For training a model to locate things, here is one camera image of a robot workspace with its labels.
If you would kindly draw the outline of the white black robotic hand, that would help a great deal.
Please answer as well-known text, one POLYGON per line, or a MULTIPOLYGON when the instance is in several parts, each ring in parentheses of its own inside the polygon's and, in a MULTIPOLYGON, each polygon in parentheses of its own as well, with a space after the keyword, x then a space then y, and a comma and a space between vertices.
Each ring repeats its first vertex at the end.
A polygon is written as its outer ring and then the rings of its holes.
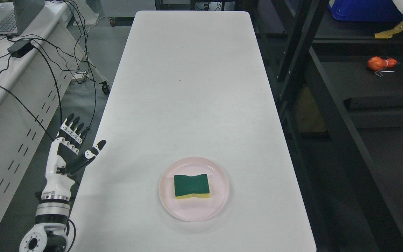
POLYGON ((80 117, 70 114, 50 145, 45 172, 47 183, 41 193, 42 200, 69 201, 75 183, 72 176, 91 164, 107 143, 103 139, 88 150, 81 150, 87 130, 79 120, 80 117))

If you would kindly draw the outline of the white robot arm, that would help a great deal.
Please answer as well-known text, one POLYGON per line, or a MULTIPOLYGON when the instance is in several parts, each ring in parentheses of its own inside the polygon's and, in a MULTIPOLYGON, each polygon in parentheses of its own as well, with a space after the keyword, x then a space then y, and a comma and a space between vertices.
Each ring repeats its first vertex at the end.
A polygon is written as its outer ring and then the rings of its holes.
POLYGON ((42 199, 35 214, 35 225, 19 245, 20 252, 65 252, 70 248, 66 226, 70 202, 65 199, 42 199))

